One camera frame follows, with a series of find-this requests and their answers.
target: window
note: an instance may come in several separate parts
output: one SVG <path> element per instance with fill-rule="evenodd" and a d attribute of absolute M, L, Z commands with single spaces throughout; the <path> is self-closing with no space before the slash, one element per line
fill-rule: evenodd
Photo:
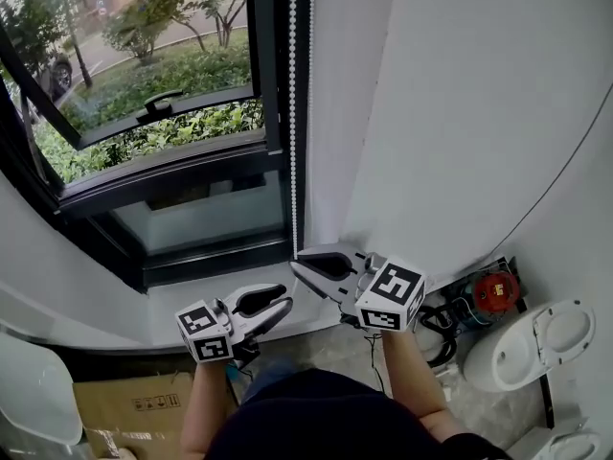
<path fill-rule="evenodd" d="M 308 1 L 0 0 L 4 174 L 139 290 L 287 261 Z"/>

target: window frame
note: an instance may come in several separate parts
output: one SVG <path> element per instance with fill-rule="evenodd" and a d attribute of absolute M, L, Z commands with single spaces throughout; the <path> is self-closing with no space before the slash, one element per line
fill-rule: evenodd
<path fill-rule="evenodd" d="M 11 40 L 1 22 L 0 61 L 4 63 L 7 71 L 11 74 L 22 93 L 26 94 L 30 102 L 38 108 L 41 115 L 77 151 L 84 150 L 103 140 L 162 119 L 168 119 L 206 107 L 247 101 L 249 99 L 262 99 L 265 111 L 264 118 L 273 118 L 276 117 L 276 103 L 269 98 L 277 82 L 275 62 L 272 59 L 275 56 L 274 50 L 276 48 L 275 30 L 271 25 L 274 22 L 274 15 L 272 13 L 274 12 L 274 0 L 246 0 L 245 7 L 247 11 L 247 33 L 249 35 L 249 57 L 252 72 L 251 83 L 241 87 L 217 90 L 186 99 L 167 102 L 166 99 L 182 95 L 181 90 L 168 90 L 148 98 L 143 103 L 142 109 L 87 131 L 77 131 L 55 106 L 52 99 L 43 91 L 34 77 L 30 75 L 16 50 L 12 47 Z M 158 109 L 156 105 L 162 101 L 168 104 L 169 107 Z M 278 124 L 270 121 L 270 124 L 266 124 L 266 131 L 270 137 L 271 145 L 278 146 Z"/>
<path fill-rule="evenodd" d="M 298 0 L 297 9 L 301 41 L 296 50 L 294 183 L 287 111 L 289 0 L 247 0 L 247 7 L 253 7 L 248 11 L 256 16 L 255 25 L 250 22 L 248 29 L 250 43 L 257 47 L 252 53 L 252 59 L 258 60 L 258 66 L 252 66 L 253 93 L 261 93 L 264 132 L 246 131 L 163 150 L 63 185 L 42 155 L 42 166 L 35 164 L 36 152 L 0 80 L 0 104 L 12 112 L 0 125 L 3 173 L 53 228 L 138 291 L 286 262 L 292 250 L 303 246 L 310 0 Z M 140 241 L 108 213 L 153 194 L 175 192 L 178 187 L 271 171 L 280 177 L 283 230 L 148 255 Z M 296 241 L 292 240 L 292 195 L 297 199 Z"/>

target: window handle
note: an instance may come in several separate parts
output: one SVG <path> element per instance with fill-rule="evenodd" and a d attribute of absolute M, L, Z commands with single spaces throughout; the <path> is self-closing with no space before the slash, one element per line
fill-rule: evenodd
<path fill-rule="evenodd" d="M 182 95 L 183 90 L 177 89 L 149 97 L 144 103 L 145 109 L 136 114 L 136 120 L 139 123 L 148 123 L 151 119 L 163 119 L 170 116 L 172 113 L 172 104 L 166 102 L 165 99 Z"/>

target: green shrub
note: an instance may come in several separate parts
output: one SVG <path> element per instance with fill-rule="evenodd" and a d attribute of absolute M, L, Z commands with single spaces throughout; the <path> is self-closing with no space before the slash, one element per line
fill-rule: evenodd
<path fill-rule="evenodd" d="M 77 131 L 85 133 L 143 108 L 148 98 L 168 90 L 181 89 L 184 97 L 190 97 L 251 80 L 247 42 L 205 53 L 183 45 L 162 51 L 160 60 L 148 66 L 115 67 L 95 76 L 91 89 L 78 85 L 61 112 Z"/>
<path fill-rule="evenodd" d="M 259 100 L 228 103 L 141 126 L 82 151 L 48 123 L 34 126 L 36 144 L 65 183 L 179 145 L 263 126 Z"/>

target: fiducial marker cube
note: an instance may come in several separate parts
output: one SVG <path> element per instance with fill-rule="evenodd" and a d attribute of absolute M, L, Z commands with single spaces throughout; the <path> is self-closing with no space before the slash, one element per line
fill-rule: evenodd
<path fill-rule="evenodd" d="M 355 303 L 360 325 L 403 332 L 425 298 L 425 274 L 392 256 Z"/>
<path fill-rule="evenodd" d="M 229 332 L 203 300 L 178 311 L 179 332 L 198 363 L 234 357 Z"/>

